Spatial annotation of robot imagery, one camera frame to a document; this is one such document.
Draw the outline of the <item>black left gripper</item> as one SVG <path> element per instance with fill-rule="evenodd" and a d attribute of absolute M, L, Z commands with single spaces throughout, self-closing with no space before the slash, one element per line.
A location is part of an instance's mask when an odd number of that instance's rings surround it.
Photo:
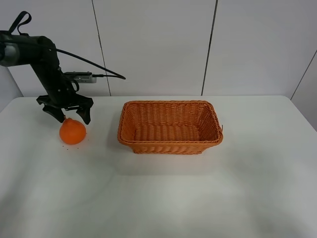
<path fill-rule="evenodd" d="M 91 98 L 78 94 L 79 83 L 67 78 L 59 71 L 49 83 L 45 83 L 47 95 L 39 96 L 36 101 L 44 104 L 43 111 L 63 123 L 65 115 L 61 109 L 76 110 L 85 124 L 91 122 L 90 110 L 94 104 Z"/>

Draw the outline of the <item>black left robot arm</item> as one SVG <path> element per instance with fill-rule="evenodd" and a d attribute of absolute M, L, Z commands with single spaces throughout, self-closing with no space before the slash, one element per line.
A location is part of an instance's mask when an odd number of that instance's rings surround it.
<path fill-rule="evenodd" d="M 30 65 L 46 91 L 36 101 L 43 111 L 60 123 L 64 122 L 62 110 L 75 110 L 85 124 L 91 121 L 93 99 L 79 95 L 78 83 L 62 72 L 55 44 L 44 36 L 30 37 L 0 32 L 0 64 L 5 67 Z"/>

